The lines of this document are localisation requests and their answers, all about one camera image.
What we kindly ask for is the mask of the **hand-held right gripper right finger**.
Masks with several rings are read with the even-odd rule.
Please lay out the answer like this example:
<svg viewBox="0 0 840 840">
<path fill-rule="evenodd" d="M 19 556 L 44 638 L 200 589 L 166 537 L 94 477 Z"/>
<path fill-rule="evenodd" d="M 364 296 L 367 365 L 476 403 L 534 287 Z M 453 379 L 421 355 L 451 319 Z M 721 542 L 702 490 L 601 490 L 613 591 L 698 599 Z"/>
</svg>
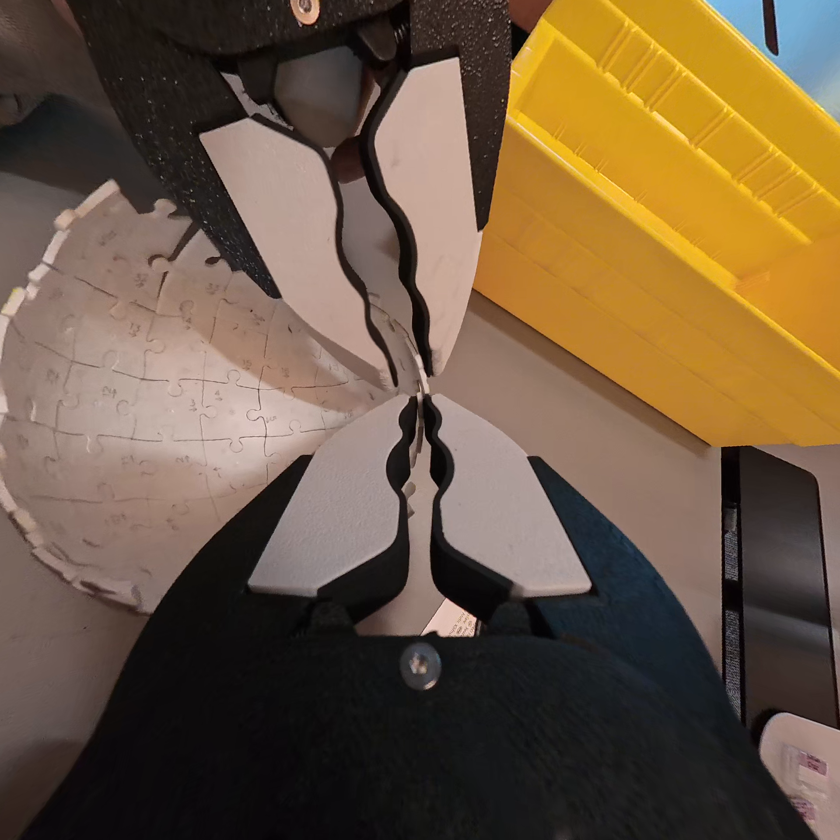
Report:
<svg viewBox="0 0 840 840">
<path fill-rule="evenodd" d="M 592 581 L 526 452 L 443 395 L 423 400 L 436 485 L 430 568 L 438 590 L 480 621 L 499 606 L 583 595 Z"/>
</svg>

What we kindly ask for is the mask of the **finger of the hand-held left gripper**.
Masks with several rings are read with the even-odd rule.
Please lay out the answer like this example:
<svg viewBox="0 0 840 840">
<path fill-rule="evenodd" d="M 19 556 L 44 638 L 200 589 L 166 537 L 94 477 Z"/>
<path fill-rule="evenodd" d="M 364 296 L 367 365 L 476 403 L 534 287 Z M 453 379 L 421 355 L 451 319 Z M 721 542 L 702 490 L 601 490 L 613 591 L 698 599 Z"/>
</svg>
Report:
<svg viewBox="0 0 840 840">
<path fill-rule="evenodd" d="M 343 248 L 343 199 L 323 148 L 256 114 L 199 134 L 281 299 L 354 374 L 385 391 L 395 363 Z"/>
<path fill-rule="evenodd" d="M 398 276 L 427 375 L 440 375 L 480 253 L 458 57 L 398 70 L 370 112 L 370 186 L 392 220 Z"/>
</svg>

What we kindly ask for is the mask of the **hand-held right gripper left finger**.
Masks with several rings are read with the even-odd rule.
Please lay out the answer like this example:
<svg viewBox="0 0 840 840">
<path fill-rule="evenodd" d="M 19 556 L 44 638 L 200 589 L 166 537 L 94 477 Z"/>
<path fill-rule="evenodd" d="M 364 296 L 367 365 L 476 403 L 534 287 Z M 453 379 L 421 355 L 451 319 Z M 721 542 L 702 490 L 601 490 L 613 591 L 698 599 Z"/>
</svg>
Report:
<svg viewBox="0 0 840 840">
<path fill-rule="evenodd" d="M 311 457 L 248 580 L 252 592 L 335 602 L 367 617 L 409 571 L 407 502 L 417 398 L 398 395 Z"/>
</svg>

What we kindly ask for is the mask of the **white puzzle ball half shell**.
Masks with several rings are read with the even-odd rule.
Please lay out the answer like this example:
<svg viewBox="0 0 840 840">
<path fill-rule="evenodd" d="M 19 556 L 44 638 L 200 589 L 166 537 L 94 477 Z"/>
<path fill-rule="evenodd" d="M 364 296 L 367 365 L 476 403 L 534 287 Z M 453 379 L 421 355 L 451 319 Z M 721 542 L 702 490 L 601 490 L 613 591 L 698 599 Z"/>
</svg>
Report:
<svg viewBox="0 0 840 840">
<path fill-rule="evenodd" d="M 2 306 L 2 508 L 70 587 L 148 616 L 296 458 L 393 396 L 107 180 Z"/>
</svg>

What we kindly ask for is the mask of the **white puzzle instruction leaflet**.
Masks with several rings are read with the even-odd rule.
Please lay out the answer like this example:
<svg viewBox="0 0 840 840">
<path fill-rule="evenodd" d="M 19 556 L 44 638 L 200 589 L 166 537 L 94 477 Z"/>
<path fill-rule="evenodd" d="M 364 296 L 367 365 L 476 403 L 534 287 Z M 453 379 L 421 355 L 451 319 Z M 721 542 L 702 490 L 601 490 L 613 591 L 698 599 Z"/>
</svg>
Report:
<svg viewBox="0 0 840 840">
<path fill-rule="evenodd" d="M 471 612 L 444 598 L 425 625 L 422 636 L 476 637 L 481 631 L 481 621 Z"/>
</svg>

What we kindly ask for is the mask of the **person's left hand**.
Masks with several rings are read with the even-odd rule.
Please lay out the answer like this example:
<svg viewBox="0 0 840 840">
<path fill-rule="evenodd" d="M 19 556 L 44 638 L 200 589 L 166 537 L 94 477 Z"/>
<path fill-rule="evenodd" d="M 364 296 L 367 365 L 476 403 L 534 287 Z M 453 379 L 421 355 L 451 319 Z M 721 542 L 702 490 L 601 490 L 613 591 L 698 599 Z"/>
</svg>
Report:
<svg viewBox="0 0 840 840">
<path fill-rule="evenodd" d="M 356 134 L 335 147 L 331 157 L 332 173 L 338 183 L 347 185 L 366 180 L 361 137 Z"/>
</svg>

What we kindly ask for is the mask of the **black table edge strip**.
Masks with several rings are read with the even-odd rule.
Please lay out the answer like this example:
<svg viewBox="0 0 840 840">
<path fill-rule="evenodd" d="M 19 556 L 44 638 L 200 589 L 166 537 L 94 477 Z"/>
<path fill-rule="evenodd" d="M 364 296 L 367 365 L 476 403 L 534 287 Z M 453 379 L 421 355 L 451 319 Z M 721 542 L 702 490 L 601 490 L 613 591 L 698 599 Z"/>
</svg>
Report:
<svg viewBox="0 0 840 840">
<path fill-rule="evenodd" d="M 740 447 L 721 449 L 721 672 L 730 704 L 745 726 L 740 453 Z"/>
</svg>

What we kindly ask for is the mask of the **stacked yellow plastic bins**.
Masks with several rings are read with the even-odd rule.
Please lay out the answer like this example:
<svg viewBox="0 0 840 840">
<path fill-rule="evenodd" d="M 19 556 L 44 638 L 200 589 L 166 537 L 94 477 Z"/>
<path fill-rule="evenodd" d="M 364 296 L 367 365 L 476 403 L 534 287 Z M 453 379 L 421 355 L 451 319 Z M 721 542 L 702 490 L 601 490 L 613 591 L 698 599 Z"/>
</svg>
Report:
<svg viewBox="0 0 840 840">
<path fill-rule="evenodd" d="M 553 2 L 478 293 L 716 447 L 835 445 L 838 122 L 707 2 Z"/>
</svg>

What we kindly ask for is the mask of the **dark glossy panel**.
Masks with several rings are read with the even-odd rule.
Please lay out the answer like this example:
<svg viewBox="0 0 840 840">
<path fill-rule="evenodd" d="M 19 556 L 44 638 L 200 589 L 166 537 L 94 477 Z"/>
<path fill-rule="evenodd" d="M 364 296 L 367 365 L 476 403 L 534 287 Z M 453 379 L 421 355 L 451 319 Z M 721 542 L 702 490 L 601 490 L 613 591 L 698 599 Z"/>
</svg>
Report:
<svg viewBox="0 0 840 840">
<path fill-rule="evenodd" d="M 820 491 L 758 448 L 739 454 L 745 713 L 788 711 L 838 727 Z"/>
</svg>

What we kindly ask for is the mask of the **white plastic tray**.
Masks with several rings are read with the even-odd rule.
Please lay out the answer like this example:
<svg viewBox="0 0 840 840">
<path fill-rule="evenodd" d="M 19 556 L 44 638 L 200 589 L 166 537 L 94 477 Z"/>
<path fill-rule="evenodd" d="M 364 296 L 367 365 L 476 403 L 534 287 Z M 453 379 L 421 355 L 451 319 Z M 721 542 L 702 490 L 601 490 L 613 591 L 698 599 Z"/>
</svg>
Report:
<svg viewBox="0 0 840 840">
<path fill-rule="evenodd" d="M 826 786 L 798 784 L 791 772 L 791 749 L 801 749 L 827 762 Z M 820 839 L 839 838 L 839 730 L 789 712 L 773 715 L 764 726 L 759 753 L 783 793 L 819 802 L 819 822 L 809 826 Z"/>
</svg>

